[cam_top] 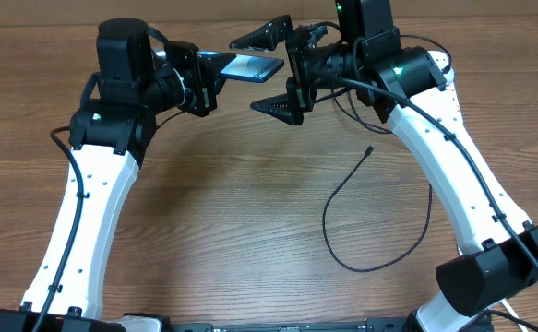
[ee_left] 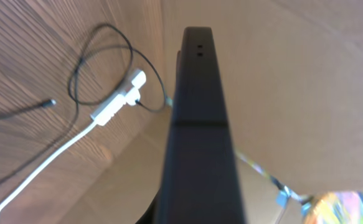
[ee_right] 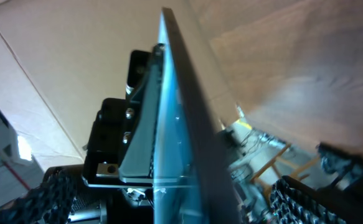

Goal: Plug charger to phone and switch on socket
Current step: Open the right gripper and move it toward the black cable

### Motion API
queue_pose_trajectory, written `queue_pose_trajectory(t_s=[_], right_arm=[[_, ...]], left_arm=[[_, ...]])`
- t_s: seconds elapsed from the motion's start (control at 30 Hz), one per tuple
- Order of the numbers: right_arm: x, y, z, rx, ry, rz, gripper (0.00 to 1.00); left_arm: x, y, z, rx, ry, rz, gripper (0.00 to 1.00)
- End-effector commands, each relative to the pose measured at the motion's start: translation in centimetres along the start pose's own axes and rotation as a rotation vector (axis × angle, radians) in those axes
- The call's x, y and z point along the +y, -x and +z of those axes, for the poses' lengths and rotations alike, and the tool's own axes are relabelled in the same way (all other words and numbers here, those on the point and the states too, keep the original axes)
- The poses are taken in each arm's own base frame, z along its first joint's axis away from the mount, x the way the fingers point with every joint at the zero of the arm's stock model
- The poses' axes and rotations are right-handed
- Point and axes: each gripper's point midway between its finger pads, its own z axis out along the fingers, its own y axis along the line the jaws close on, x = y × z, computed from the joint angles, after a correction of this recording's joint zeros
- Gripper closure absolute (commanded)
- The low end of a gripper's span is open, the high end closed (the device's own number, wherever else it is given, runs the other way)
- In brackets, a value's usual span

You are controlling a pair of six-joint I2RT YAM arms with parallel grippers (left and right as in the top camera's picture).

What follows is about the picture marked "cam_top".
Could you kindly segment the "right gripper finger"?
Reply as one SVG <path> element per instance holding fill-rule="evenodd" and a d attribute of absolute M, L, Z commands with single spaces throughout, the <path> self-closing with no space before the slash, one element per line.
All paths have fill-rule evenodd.
<path fill-rule="evenodd" d="M 287 35 L 293 30 L 289 15 L 277 16 L 257 30 L 230 42 L 231 50 L 250 52 L 270 52 L 284 42 Z"/>
<path fill-rule="evenodd" d="M 304 121 L 300 101 L 292 93 L 285 93 L 266 99 L 253 101 L 250 108 L 270 115 L 287 125 L 301 125 Z"/>

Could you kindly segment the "blue Galaxy smartphone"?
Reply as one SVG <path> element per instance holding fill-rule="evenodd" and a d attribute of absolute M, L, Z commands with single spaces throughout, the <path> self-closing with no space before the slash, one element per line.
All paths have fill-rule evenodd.
<path fill-rule="evenodd" d="M 279 58 L 236 53 L 236 57 L 222 71 L 226 79 L 264 83 L 284 67 Z"/>

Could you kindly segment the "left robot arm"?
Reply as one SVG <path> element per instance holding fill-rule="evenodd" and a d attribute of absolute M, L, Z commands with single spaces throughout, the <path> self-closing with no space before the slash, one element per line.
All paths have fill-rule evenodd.
<path fill-rule="evenodd" d="M 137 18 L 98 27 L 99 70 L 83 89 L 69 138 L 66 190 L 42 264 L 17 310 L 0 310 L 0 331 L 168 331 L 167 317 L 104 320 L 103 283 L 116 226 L 158 131 L 157 116 L 199 117 L 217 106 L 233 53 L 205 53 L 164 39 Z"/>

